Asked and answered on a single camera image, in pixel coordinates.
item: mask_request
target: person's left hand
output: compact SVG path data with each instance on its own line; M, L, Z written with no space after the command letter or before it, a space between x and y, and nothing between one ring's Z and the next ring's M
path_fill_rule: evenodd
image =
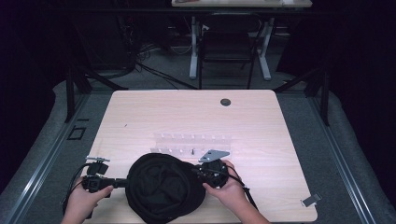
M82 223L85 218L87 218L95 208L98 202L105 198L114 189L113 186L107 186L95 193L89 193L85 190L80 182L82 177L80 177L76 183L79 183L76 188L71 193L67 208L64 213L64 219L62 223Z

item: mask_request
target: chair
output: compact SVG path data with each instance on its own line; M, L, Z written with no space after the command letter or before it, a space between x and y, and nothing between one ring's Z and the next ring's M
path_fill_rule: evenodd
M198 51L199 89L202 89L203 63L250 63L247 89L253 73L263 24L257 14L213 13L201 22L202 38Z

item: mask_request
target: black camera rig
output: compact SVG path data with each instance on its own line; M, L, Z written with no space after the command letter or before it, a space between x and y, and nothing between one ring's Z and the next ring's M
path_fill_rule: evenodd
M104 177L104 174L107 171L108 165L104 164L104 161L110 161L106 160L104 158L92 158L92 157L87 157L86 160L94 160L94 162L91 163L85 163L84 165L80 166L78 170L75 172L73 175L72 180L70 181L70 185L68 188L68 191L66 195L64 196L64 199L62 200L62 207L63 211L65 213L67 203L69 200L69 197L73 190L78 186L79 184L84 188L87 189L90 193L95 193L96 191L99 191L101 189L104 189L107 186L112 185L114 189L117 188L127 188L129 186L129 181L127 179L121 179L121 178L106 178ZM84 167L87 167L87 174L82 177L82 181L77 183L74 186L74 182L78 176L78 174L84 169Z
M207 183L210 187L221 188L225 185L230 175L228 174L227 165L220 158L228 155L230 155L229 152L210 149L199 160L202 164L195 165L197 169L193 171L202 182Z

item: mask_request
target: wooden table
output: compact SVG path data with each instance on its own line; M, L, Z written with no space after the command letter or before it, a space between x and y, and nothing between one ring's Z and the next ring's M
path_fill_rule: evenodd
M229 99L228 106L220 103ZM90 156L110 159L106 177L124 178L132 164L156 147L156 133L231 136L229 160L260 211L272 222L310 222L315 206L290 134L272 91L115 91ZM182 159L198 164L196 159ZM174 223L235 223L216 198ZM87 223L141 223L124 189L114 189Z

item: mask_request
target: table leg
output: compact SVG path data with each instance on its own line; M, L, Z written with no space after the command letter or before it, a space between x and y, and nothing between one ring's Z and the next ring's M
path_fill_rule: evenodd
M76 112L74 82L71 73L71 69L66 72L67 117L65 123L68 123Z
M271 33L274 27L274 18L271 18L264 24L264 40L262 41L262 49L258 49L260 66L262 67L262 75L264 80L271 80L270 70L268 68L268 63L265 59L265 52L268 48L268 43L270 42Z
M190 64L190 78L197 78L198 54L197 54L197 30L195 17L191 20L191 64Z

